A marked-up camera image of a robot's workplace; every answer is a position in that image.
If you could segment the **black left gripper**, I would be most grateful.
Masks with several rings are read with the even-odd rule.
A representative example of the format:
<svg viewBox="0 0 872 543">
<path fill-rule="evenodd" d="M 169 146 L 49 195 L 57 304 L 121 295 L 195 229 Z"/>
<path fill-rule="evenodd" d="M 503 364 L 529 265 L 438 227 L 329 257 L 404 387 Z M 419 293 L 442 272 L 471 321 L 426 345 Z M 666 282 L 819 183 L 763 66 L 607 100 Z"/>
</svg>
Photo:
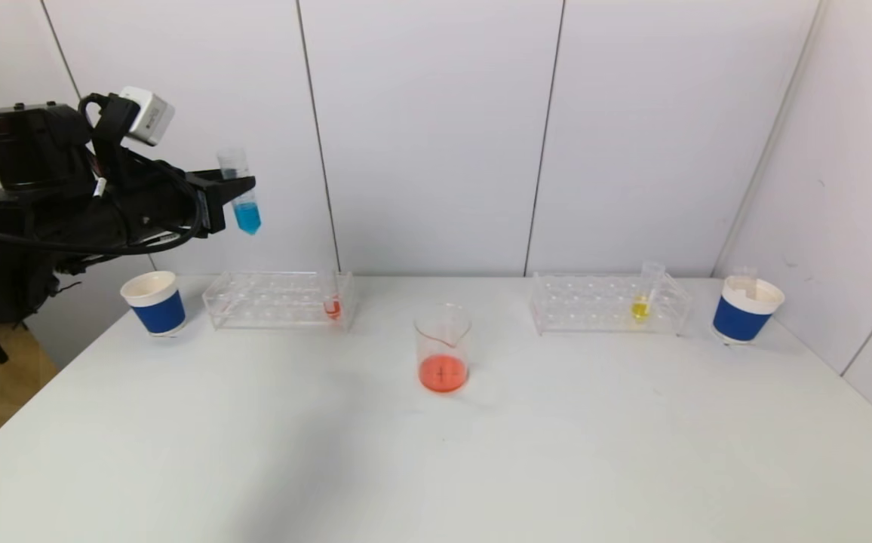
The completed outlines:
<svg viewBox="0 0 872 543">
<path fill-rule="evenodd" d="M 232 170 L 184 171 L 166 161 L 131 159 L 127 165 L 127 212 L 139 226 L 193 238 L 225 228 L 223 205 L 256 188 L 254 176 Z"/>
</svg>

